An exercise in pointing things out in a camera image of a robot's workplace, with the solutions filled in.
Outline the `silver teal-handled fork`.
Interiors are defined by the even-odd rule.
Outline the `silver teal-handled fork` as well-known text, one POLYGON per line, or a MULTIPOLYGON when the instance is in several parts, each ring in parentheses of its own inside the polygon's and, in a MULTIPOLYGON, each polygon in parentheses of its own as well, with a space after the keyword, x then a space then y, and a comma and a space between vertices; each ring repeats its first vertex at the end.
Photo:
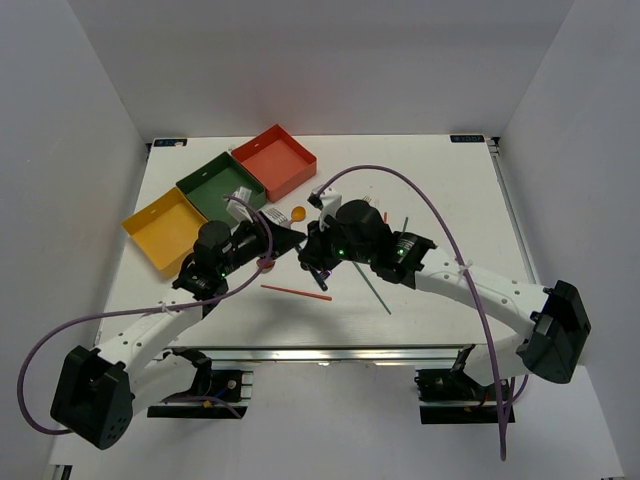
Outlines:
MULTIPOLYGON (((271 207, 268 208, 266 210, 263 211, 263 213, 275 224, 281 226, 281 227, 285 227, 285 228, 291 228, 291 226, 294 224, 291 221, 291 213, 289 216, 285 215, 284 213, 282 213, 280 210, 278 210, 275 207, 271 207)), ((313 277, 314 281, 317 283, 317 285, 319 286, 319 288, 323 291, 323 292, 327 292, 328 291, 328 286, 325 282, 325 279, 321 276, 321 272, 314 269, 313 267, 309 267, 306 264, 302 265, 302 268, 306 271, 308 271, 310 273, 310 275, 313 277)))

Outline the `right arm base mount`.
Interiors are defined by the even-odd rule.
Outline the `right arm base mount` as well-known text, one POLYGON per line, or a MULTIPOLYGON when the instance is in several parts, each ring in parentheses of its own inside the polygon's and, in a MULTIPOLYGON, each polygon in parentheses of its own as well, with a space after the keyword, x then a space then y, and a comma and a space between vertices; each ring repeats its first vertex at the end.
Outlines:
POLYGON ((463 372, 473 347, 462 348, 448 369, 416 370, 414 383, 422 425, 499 423, 495 385, 482 386, 463 372))

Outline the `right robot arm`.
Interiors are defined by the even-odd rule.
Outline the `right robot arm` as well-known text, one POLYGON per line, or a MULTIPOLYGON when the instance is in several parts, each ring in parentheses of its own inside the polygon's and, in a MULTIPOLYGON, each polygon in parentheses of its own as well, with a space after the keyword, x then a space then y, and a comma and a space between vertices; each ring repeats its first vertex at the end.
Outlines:
POLYGON ((459 302, 509 327, 512 336, 465 348, 451 374, 453 390, 472 399, 499 371, 535 375, 555 384, 572 380, 591 324, 578 289, 521 283, 480 267, 461 266, 433 241, 392 230, 362 199, 313 195, 320 215, 308 227, 301 264, 331 271, 342 262, 368 266, 383 281, 459 302))

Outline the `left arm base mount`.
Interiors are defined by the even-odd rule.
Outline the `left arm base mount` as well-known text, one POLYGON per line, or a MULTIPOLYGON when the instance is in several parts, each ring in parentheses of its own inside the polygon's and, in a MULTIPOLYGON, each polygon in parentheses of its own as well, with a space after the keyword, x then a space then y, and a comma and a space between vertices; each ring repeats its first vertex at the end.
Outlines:
POLYGON ((244 417, 252 395, 252 370, 214 364, 203 352, 184 347, 165 350, 156 362, 178 358, 195 368, 192 385, 175 394, 178 401, 163 401, 150 406, 146 413, 148 418, 240 420, 244 417))

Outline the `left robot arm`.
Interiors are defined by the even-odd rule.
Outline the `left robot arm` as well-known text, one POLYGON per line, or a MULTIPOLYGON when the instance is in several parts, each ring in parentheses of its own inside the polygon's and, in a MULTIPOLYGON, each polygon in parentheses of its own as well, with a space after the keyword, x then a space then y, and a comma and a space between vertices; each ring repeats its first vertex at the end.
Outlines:
POLYGON ((143 314, 91 350, 76 347, 66 356, 52 418, 105 450, 149 406, 178 393, 191 399, 205 396, 211 387, 210 359, 170 343, 228 292, 231 273, 257 258, 277 258, 305 238, 263 212, 235 229, 218 220, 203 225, 156 312, 143 314))

